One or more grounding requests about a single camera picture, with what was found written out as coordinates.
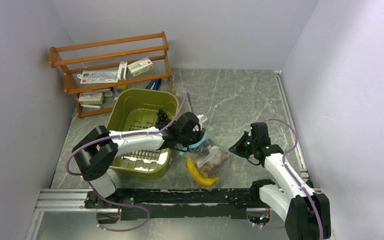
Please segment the clear zip top bag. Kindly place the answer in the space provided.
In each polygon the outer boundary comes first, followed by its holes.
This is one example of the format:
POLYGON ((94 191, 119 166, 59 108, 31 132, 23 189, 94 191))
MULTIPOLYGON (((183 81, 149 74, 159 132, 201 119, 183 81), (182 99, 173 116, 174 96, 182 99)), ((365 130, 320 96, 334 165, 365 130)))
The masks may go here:
MULTIPOLYGON (((205 178, 220 178, 220 171, 228 165, 228 161, 232 156, 226 148, 213 140, 213 135, 214 128, 209 126, 204 130, 203 137, 198 143, 183 147, 179 152, 183 159, 191 158, 199 173, 205 178)), ((219 180, 212 186, 202 186, 196 183, 206 189, 213 189, 217 186, 218 182, 219 180)))

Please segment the dark fake grape bunch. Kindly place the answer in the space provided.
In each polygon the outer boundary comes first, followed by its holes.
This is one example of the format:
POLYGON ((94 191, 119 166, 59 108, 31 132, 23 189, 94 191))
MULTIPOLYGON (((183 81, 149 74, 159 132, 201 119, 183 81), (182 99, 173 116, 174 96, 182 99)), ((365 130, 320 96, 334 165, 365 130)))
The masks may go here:
POLYGON ((162 109, 160 109, 157 112, 156 116, 157 116, 157 119, 155 121, 155 126, 159 130, 165 127, 170 122, 170 119, 168 118, 167 113, 162 109))

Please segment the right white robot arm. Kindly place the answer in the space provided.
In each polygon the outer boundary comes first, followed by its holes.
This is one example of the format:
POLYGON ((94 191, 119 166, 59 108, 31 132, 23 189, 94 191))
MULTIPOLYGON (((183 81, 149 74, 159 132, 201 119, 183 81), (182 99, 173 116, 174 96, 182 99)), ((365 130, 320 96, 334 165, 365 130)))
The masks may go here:
POLYGON ((266 204, 276 212, 289 239, 327 240, 332 236, 329 198, 316 192, 291 167, 289 152, 272 143, 265 122, 251 123, 250 131, 228 150, 246 160, 253 157, 271 173, 273 180, 252 183, 249 199, 255 207, 266 204))

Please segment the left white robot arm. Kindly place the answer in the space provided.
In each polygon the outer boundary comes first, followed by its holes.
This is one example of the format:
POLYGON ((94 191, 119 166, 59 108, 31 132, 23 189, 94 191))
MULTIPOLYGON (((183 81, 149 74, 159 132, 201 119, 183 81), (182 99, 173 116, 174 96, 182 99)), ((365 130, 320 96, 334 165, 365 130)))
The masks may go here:
POLYGON ((110 131, 103 125, 94 128, 71 153, 80 175, 97 192, 98 201, 106 208, 114 207, 119 194, 107 173, 113 160, 126 153, 145 150, 189 147, 204 135, 203 122, 207 117, 190 111, 155 126, 132 131, 110 131))

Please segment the olive green plastic bin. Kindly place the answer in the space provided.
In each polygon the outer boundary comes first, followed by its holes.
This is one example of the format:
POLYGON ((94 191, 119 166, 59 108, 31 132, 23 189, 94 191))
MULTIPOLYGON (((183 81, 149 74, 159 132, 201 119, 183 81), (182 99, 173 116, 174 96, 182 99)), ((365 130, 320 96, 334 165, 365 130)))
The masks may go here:
MULTIPOLYGON (((132 138, 150 138, 148 132, 158 119, 159 110, 164 111, 171 120, 179 109, 178 98, 170 92, 131 88, 119 94, 112 109, 106 129, 114 131, 114 135, 125 132, 141 132, 132 138)), ((171 150, 139 148, 133 152, 118 154, 110 165, 110 169, 119 175, 145 179, 159 179, 168 169, 171 150)))

